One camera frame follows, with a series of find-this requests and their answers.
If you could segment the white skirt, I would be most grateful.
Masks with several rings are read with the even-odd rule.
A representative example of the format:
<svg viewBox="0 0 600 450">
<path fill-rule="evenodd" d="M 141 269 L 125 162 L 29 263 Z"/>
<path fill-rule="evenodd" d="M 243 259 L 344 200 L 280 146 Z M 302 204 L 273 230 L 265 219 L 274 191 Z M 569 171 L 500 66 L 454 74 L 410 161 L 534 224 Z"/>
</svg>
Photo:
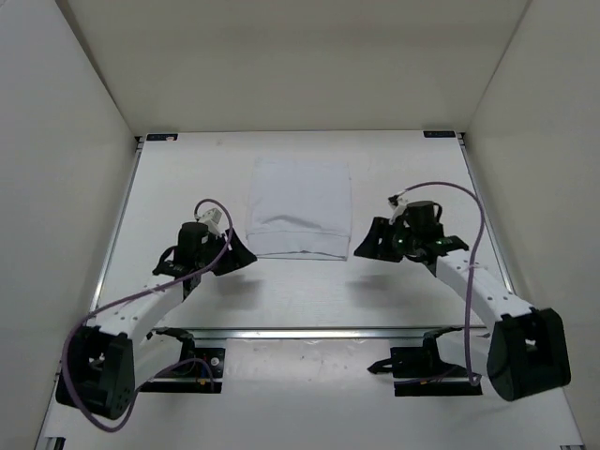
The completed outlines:
<svg viewBox="0 0 600 450">
<path fill-rule="evenodd" d="M 247 246 L 265 259 L 345 261 L 352 236 L 347 164 L 260 157 L 247 204 Z"/>
</svg>

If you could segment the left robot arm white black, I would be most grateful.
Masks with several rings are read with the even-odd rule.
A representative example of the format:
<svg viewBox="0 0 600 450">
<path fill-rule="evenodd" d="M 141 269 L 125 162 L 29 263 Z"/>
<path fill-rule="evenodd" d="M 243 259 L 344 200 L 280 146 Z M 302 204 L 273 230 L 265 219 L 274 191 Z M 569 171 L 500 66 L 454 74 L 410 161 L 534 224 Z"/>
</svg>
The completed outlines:
<svg viewBox="0 0 600 450">
<path fill-rule="evenodd" d="M 234 229 L 219 233 L 206 223 L 184 223 L 140 297 L 105 307 L 67 339 L 56 401 L 115 420 L 153 378 L 210 377 L 210 360 L 196 353 L 192 334 L 162 321 L 200 285 L 204 273 L 220 277 L 256 260 Z"/>
</svg>

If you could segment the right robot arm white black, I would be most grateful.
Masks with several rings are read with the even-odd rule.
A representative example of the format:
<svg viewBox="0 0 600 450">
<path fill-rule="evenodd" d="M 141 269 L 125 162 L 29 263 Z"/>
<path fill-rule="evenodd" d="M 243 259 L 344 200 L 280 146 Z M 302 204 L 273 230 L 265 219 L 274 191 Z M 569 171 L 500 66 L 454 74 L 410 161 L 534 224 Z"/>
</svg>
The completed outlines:
<svg viewBox="0 0 600 450">
<path fill-rule="evenodd" d="M 444 233 L 436 202 L 399 205 L 392 218 L 375 217 L 357 257 L 423 264 L 484 324 L 474 337 L 465 325 L 433 329 L 418 347 L 395 347 L 369 367 L 392 374 L 398 385 L 438 382 L 469 374 L 487 378 L 504 400 L 514 401 L 571 382 L 563 320 L 552 308 L 539 309 L 510 293 L 475 258 L 473 249 Z"/>
</svg>

